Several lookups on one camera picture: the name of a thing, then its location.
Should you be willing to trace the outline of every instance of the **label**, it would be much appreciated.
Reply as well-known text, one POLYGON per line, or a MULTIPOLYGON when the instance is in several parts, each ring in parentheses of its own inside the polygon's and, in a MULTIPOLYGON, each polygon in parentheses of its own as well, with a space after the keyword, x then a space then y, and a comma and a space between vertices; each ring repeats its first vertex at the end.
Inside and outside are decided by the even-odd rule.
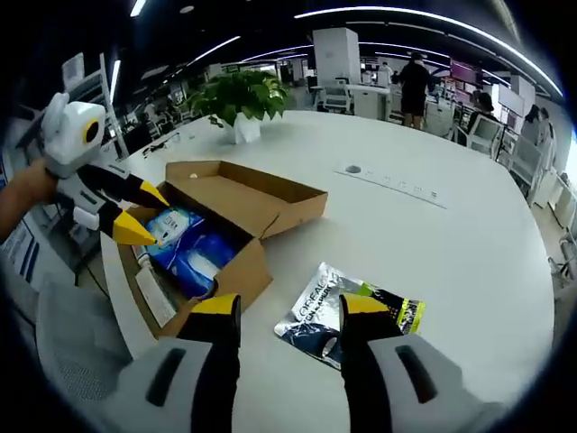
POLYGON ((144 268, 138 272, 136 282, 159 327, 164 327, 177 315, 177 311, 156 282, 150 269, 144 268))

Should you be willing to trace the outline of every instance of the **computer monitor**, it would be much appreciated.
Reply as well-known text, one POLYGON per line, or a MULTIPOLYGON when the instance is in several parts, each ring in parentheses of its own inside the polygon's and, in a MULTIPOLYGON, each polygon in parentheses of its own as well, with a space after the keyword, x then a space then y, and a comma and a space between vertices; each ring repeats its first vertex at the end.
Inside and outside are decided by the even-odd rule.
POLYGON ((451 59, 451 78, 475 86, 482 86, 483 73, 481 68, 475 68, 474 66, 451 59))

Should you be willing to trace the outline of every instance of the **white desk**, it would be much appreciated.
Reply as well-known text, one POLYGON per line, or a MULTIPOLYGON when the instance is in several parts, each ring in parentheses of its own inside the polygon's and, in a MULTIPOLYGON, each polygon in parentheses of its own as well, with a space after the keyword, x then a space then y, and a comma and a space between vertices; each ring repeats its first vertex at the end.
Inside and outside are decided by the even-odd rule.
MULTIPOLYGON (((137 152, 128 168, 158 184, 167 161, 223 159, 329 191, 324 218, 264 242, 274 282, 243 314, 235 432, 349 431, 340 374, 272 330, 322 261, 425 301, 422 337, 462 367, 480 398, 513 402, 532 381, 551 346, 553 289, 536 222, 503 167, 433 135, 348 115, 288 111, 244 146, 224 144, 206 119, 181 132, 181 143, 145 160, 137 152), (333 172, 353 163, 427 185, 448 208, 333 172)), ((102 246, 114 311, 138 356, 154 340, 115 244, 103 236, 102 246)))

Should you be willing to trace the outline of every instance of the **robotic arm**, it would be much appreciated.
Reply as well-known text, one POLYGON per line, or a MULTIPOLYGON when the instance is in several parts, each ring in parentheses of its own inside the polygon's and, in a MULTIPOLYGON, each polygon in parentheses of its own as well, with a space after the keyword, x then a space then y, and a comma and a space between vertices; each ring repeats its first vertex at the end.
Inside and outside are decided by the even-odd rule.
POLYGON ((46 109, 41 130, 46 168, 59 179, 57 199, 73 208, 76 222, 91 230, 101 230, 118 244, 156 242, 134 217, 105 196, 145 207, 169 207, 149 182, 133 176, 118 164, 102 161, 103 106, 69 102, 68 94, 57 93, 46 109))

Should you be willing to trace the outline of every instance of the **power outlet strip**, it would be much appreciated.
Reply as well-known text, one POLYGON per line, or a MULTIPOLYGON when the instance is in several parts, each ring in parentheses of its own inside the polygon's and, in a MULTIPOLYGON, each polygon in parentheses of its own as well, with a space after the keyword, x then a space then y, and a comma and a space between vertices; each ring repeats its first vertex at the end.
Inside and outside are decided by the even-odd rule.
POLYGON ((380 185, 388 189, 393 189, 403 194, 407 194, 410 197, 426 201, 427 203, 438 206, 442 209, 447 209, 445 203, 443 203, 439 198, 439 193, 437 191, 413 184, 407 180, 390 176, 384 172, 363 168, 357 165, 348 165, 339 168, 334 172, 351 178, 364 180, 365 182, 374 183, 375 185, 380 185))

